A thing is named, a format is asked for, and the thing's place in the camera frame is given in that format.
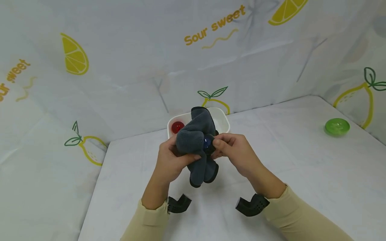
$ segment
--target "white bowl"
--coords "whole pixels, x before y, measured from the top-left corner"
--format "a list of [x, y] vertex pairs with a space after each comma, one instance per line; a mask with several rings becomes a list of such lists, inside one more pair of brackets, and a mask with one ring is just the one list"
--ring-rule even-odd
[[[217, 107], [209, 107], [207, 109], [209, 110], [209, 113], [212, 116], [213, 122], [215, 123], [215, 127], [218, 133], [219, 134], [228, 133], [230, 130], [230, 125], [224, 111], [222, 111], [222, 109]], [[171, 131], [171, 126], [173, 125], [174, 122], [181, 121], [182, 123], [184, 123], [184, 125], [186, 125], [191, 120], [192, 118], [190, 113], [178, 115], [171, 118], [170, 121], [168, 122], [168, 139], [174, 135], [174, 133]]]

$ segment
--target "white tablecloth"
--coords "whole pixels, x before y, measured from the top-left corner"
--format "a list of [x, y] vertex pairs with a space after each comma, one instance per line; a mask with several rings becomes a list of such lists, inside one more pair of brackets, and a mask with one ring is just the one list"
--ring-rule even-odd
[[[336, 117], [345, 118], [314, 96], [228, 115], [231, 132], [244, 134], [264, 165], [307, 203], [355, 240], [384, 240], [386, 146], [351, 121], [346, 136], [326, 135], [324, 123]], [[166, 139], [160, 130], [110, 144], [80, 241], [119, 240]], [[211, 184], [191, 187], [187, 169], [171, 184], [171, 197], [185, 193], [193, 201], [171, 214], [164, 240], [284, 240], [261, 215], [235, 209], [239, 197], [250, 200], [254, 191], [226, 158], [217, 162]]]

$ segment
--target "green lid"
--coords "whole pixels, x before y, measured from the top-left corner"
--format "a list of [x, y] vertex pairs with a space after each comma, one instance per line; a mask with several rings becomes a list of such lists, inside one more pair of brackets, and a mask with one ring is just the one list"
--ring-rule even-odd
[[325, 130], [327, 134], [340, 137], [350, 130], [350, 124], [341, 118], [330, 119], [326, 122]]

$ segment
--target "red ball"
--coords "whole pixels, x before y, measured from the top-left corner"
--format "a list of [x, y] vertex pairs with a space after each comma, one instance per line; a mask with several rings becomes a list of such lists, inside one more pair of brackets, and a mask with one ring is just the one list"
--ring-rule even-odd
[[179, 132], [179, 130], [184, 128], [184, 126], [185, 126], [184, 123], [182, 123], [181, 121], [176, 121], [173, 123], [173, 125], [171, 125], [171, 131], [174, 134], [177, 134]]

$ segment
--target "white backdrop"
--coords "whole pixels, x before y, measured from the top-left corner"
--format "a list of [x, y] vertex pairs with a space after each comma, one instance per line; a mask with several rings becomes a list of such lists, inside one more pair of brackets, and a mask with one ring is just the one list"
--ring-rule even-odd
[[[194, 106], [334, 104], [365, 67], [381, 88], [381, 2], [2, 0], [0, 238], [76, 239], [106, 144]], [[385, 143], [386, 92], [369, 89], [364, 128]], [[337, 105], [359, 125], [361, 90]]]

